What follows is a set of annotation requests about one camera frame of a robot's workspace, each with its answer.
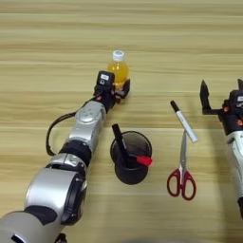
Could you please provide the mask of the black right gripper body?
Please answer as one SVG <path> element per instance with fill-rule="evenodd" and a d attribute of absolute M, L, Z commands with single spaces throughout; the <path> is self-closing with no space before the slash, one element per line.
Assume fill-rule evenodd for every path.
<path fill-rule="evenodd" d="M 243 102 L 225 100 L 222 105 L 221 122 L 226 135 L 243 130 Z"/>

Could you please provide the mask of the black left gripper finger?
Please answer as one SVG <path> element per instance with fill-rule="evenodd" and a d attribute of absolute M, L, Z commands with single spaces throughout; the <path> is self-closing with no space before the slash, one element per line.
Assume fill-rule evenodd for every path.
<path fill-rule="evenodd" d="M 123 84 L 123 87 L 122 87 L 121 91 L 119 92 L 121 98 L 124 99 L 127 96 L 127 94 L 129 93 L 129 91 L 130 91 L 130 80 L 127 80 Z"/>

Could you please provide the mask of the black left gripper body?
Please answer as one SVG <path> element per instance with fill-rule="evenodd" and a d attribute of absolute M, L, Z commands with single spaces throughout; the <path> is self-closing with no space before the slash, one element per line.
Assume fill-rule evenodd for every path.
<path fill-rule="evenodd" d="M 116 103 L 120 103 L 122 101 L 122 98 L 117 96 L 112 88 L 102 89 L 96 87 L 93 96 L 93 100 L 101 103 L 106 112 L 108 112 Z"/>

